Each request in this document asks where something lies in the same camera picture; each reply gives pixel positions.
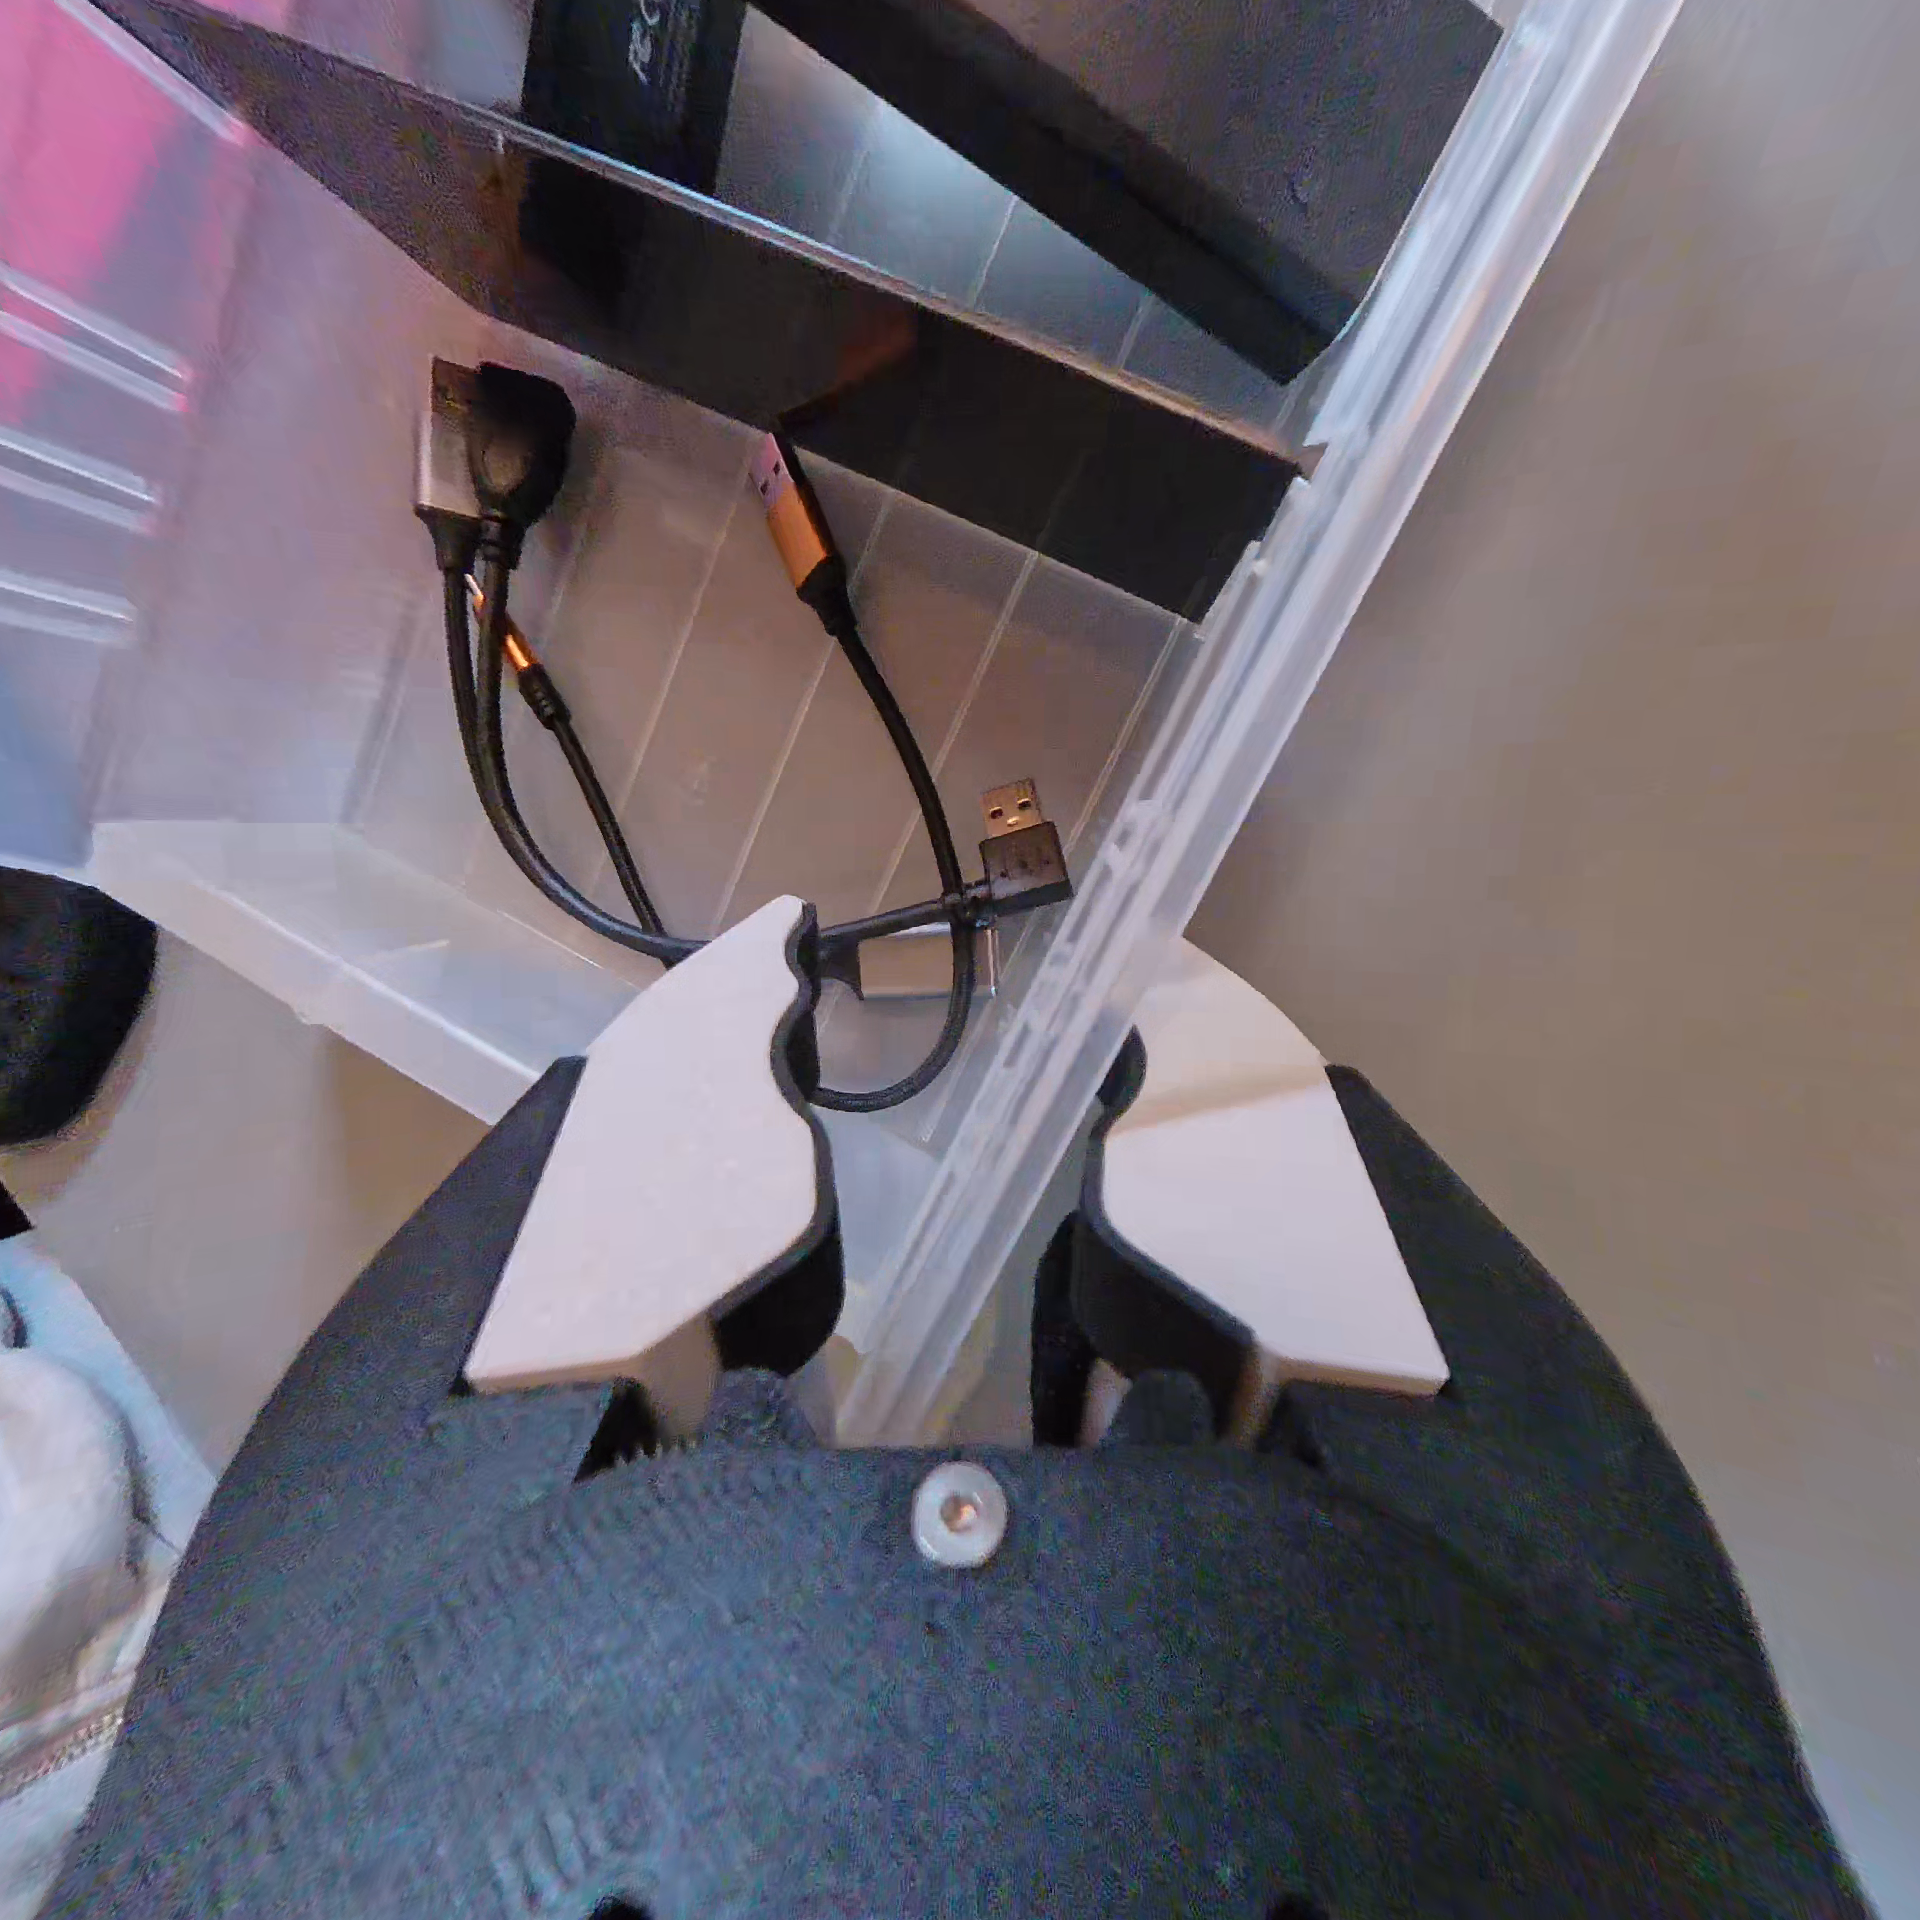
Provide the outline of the clear plastic bin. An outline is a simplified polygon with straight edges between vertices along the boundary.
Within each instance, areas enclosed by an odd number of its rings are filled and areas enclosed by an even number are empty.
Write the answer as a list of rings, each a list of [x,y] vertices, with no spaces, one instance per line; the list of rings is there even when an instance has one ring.
[[[428,7],[307,33],[392,79]],[[930,1093],[829,1116],[856,1436],[1012,1436],[1014,1259],[1067,1099],[1207,892],[1677,4],[1493,4],[1495,59],[1357,315],[1280,385],[829,103],[749,28],[775,124],[726,180],[805,247],[1270,433],[1303,463],[1176,614],[838,463],[802,461],[956,824],[1036,777],[1075,901],[999,934]],[[895,755],[755,533],[751,427],[492,319],[96,4],[5,4],[6,868],[88,881],[494,1121],[656,973],[536,901],[450,712],[414,495],[431,356],[556,376],[582,424],[512,609],[557,675],[668,928],[822,921],[936,872]]]

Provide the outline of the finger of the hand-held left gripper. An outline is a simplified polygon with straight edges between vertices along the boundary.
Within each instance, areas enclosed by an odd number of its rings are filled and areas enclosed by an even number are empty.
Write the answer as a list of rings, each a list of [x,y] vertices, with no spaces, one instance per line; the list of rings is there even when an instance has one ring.
[[[99,12],[474,310],[524,319],[508,124],[205,4]]]

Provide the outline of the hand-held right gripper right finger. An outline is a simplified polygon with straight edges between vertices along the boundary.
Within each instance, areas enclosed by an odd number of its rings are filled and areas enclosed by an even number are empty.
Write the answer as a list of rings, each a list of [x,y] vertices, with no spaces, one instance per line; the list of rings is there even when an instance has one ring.
[[[1434,1399],[1429,1310],[1330,1069],[1211,1037],[1128,1033],[1095,1094],[1078,1192],[1040,1257],[1030,1432],[1116,1432],[1127,1384],[1195,1383],[1211,1432],[1253,1443],[1288,1384]]]

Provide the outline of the silver USB plug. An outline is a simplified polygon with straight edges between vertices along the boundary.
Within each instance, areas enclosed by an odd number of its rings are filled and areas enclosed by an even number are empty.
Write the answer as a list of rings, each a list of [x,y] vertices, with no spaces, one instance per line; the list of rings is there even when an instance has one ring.
[[[1002,942],[996,928],[972,929],[974,997],[989,998],[999,984]],[[947,1001],[954,980],[949,925],[882,934],[854,948],[854,987],[864,1001]]]

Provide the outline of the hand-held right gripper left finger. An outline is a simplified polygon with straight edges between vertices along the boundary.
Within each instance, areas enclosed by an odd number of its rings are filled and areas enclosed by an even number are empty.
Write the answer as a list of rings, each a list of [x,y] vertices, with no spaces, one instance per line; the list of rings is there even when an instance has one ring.
[[[475,1393],[636,1384],[683,1437],[723,1373],[816,1363],[845,1303],[816,944],[812,905],[779,896],[590,1041],[464,1363]]]

